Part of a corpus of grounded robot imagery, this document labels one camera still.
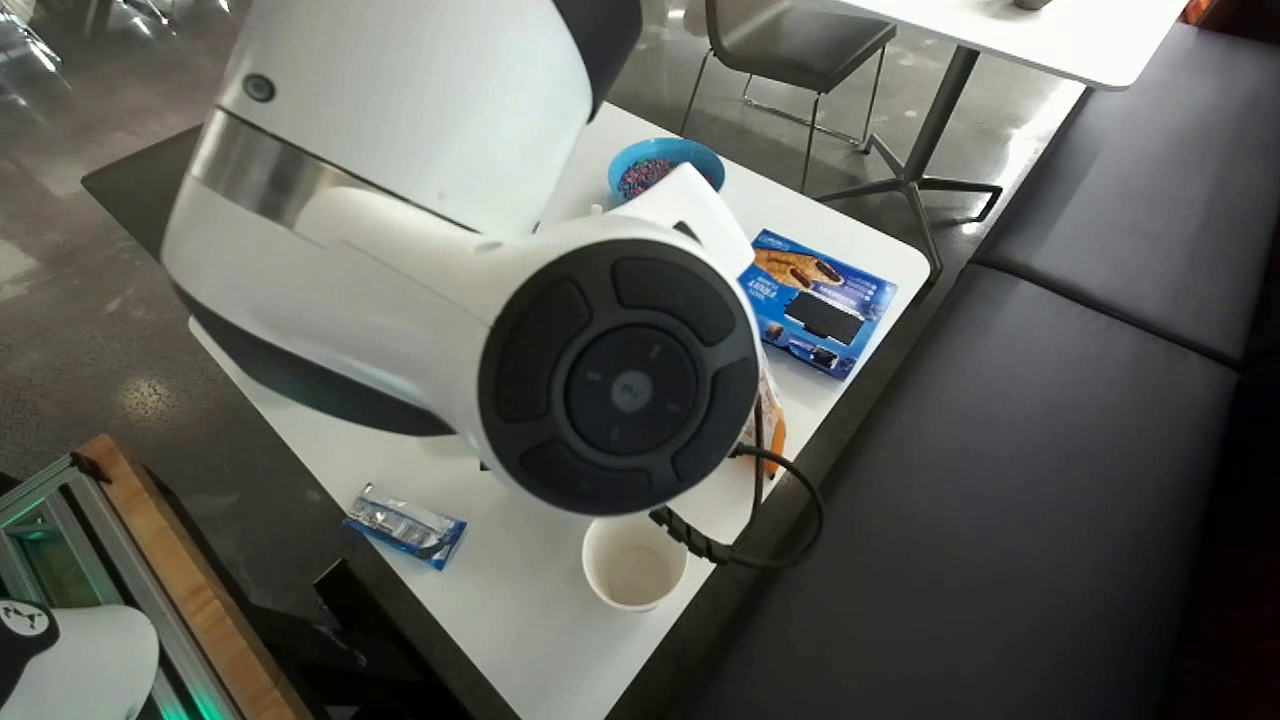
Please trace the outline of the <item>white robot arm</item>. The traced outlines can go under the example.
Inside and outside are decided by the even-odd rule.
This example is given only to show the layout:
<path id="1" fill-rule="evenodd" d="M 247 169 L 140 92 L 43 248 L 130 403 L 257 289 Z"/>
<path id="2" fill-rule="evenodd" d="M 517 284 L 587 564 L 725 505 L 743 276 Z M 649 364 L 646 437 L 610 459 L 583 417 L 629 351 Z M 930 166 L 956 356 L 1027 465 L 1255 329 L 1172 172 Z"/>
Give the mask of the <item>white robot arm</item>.
<path id="1" fill-rule="evenodd" d="M 690 166 L 549 213 L 640 0 L 253 0 L 161 262 L 187 303 L 441 417 L 530 498 L 707 481 L 766 380 L 749 238 Z"/>

